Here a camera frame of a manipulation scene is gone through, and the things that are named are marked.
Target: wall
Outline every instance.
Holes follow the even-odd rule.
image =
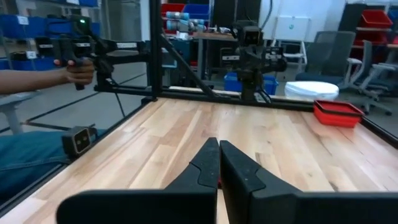
[[[361,2],[360,0],[274,0],[271,18],[264,28],[264,35],[272,39],[275,19],[281,16],[308,16],[311,18],[310,28],[306,38],[313,41],[318,31],[337,30],[345,4]],[[368,4],[398,4],[398,0],[363,0]],[[263,23],[269,9],[269,0],[261,1],[260,25]]]
[[[141,40],[150,40],[149,1],[167,3],[167,0],[140,0],[141,27],[145,27],[145,29],[141,29]]]
[[[141,40],[140,4],[127,2],[122,4],[121,29],[123,41]]]
[[[307,16],[311,17],[309,30],[306,41],[311,42],[315,38],[318,31],[323,30],[326,22],[326,15],[329,7],[335,4],[335,1],[340,0],[273,0],[274,7],[264,28],[264,36],[267,39],[272,39],[275,22],[278,15],[281,16]],[[270,0],[261,1],[261,11],[259,25],[264,22],[269,6]]]

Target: white bucket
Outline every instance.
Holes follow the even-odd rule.
[[[309,100],[334,100],[338,93],[338,86],[325,82],[297,81],[287,82],[285,86],[285,96]]]

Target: blue bin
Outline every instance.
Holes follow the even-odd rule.
[[[80,0],[81,6],[96,7],[98,6],[97,0]]]
[[[191,57],[191,40],[171,39],[170,42],[178,53],[181,53],[184,61],[189,63]]]
[[[101,24],[98,22],[93,22],[91,25],[91,30],[93,31],[94,34],[100,36],[101,35]]]
[[[35,64],[36,71],[47,71],[55,68],[53,57],[37,58],[33,59],[33,61]],[[34,71],[31,60],[26,60],[26,61],[13,60],[12,68],[14,70],[19,70],[19,71]]]
[[[182,12],[189,13],[190,19],[209,20],[209,5],[208,4],[187,4]]]
[[[72,34],[72,23],[66,19],[46,18],[45,35],[57,38],[59,34]]]
[[[44,34],[44,18],[28,17],[29,25],[18,23],[17,15],[1,15],[0,22],[3,36],[10,39],[30,39]]]
[[[56,0],[59,3],[67,3],[67,0]],[[87,7],[97,7],[98,1],[97,0],[79,0],[79,6],[87,6]]]
[[[264,76],[264,89],[270,95],[275,95],[276,88],[279,83],[273,76]],[[224,90],[226,91],[242,91],[242,83],[238,81],[236,73],[228,72],[224,76]]]
[[[0,70],[9,70],[10,66],[8,64],[7,58],[0,58]]]
[[[388,11],[388,18],[390,18],[392,23],[395,23],[395,21],[398,20],[398,10]]]
[[[72,32],[72,23],[65,19],[46,19],[45,36],[50,38],[58,38],[59,34],[70,34],[78,37],[78,34]],[[101,35],[101,25],[98,22],[93,22],[91,29],[94,34]]]

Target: desk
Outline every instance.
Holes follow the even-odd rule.
[[[222,40],[237,42],[231,34],[215,34],[215,33],[204,33],[197,32],[192,35],[194,39],[198,40],[198,70],[197,75],[201,79],[205,79],[206,60],[203,54],[203,40]]]
[[[301,190],[398,190],[398,151],[361,125],[335,128],[312,113],[159,98],[0,223],[55,223],[58,204],[82,190],[163,188],[208,137],[230,141]],[[221,191],[217,206],[218,223],[228,223]]]

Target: white container lid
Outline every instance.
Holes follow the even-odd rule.
[[[334,84],[314,81],[287,82],[285,88],[292,93],[306,96],[336,94],[339,92],[338,86]]]

